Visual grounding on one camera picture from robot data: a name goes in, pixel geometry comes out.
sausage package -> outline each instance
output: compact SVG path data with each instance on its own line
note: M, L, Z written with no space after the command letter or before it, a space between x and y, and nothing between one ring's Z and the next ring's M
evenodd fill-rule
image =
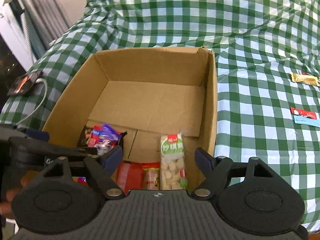
M142 163L143 169L143 189L160 189L160 163Z
M161 189L186 189L188 180L184 162L182 133L162 135Z

red wrapper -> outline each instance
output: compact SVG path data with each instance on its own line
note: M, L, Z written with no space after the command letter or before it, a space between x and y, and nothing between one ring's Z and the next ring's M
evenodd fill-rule
M293 108L293 107L290 107L290 111L291 111L291 114L301 115L301 116L304 116L304 117L307 117L307 118L311 118L311 119L317 119L316 113L314 113L314 112L309 112L309 111L306 111L306 110L296 109L296 108Z
M129 189L142 189L143 169L141 163L122 162L117 171L117 185L128 194Z
M87 141L88 147L94 147L96 143L99 142L100 132L102 130L102 126L95 125L91 130L90 137Z
M87 183L85 177L78 177L77 182L80 183L80 184L82 184L82 185L88 186L88 183Z

circular pad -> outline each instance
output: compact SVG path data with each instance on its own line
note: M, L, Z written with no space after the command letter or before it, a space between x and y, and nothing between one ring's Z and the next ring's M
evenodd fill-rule
M270 212L281 206L282 199L276 193L267 190L255 190L245 196L245 202L256 211Z
M234 228L261 236L296 228L304 213L299 194L284 183L255 178L227 187L217 200L224 220Z
M60 234L89 223L100 204L99 195L87 186L49 180L18 193L12 212L20 227L40 234Z

red snack package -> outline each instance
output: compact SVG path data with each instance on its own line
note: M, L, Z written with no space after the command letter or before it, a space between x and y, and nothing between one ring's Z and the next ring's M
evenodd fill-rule
M102 131L102 126L95 125L93 127L90 137L87 141L88 147L94 147L96 143L99 142L99 136L101 131Z
M160 190L160 162L142 163L143 189Z
M129 189L142 189L143 169L140 163L122 162L117 171L117 185L128 194Z
M291 114L301 115L301 116L304 116L304 117L307 117L307 118L311 118L311 119L317 119L316 113L314 113L314 112L309 112L309 111L306 111L306 110L296 109L296 108L293 108L293 107L290 107L290 111L291 111Z
M88 186L88 183L87 183L85 177L78 177L77 182L80 183L80 184L82 184L82 185Z

metal screw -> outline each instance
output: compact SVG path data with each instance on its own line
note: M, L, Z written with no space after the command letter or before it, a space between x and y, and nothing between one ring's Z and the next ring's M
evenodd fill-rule
M210 195L210 193L210 190L206 188L198 188L197 190L195 190L195 195L197 195L198 197L207 197Z
M107 195L110 197L118 197L122 194L122 190L119 188L111 188L107 190Z

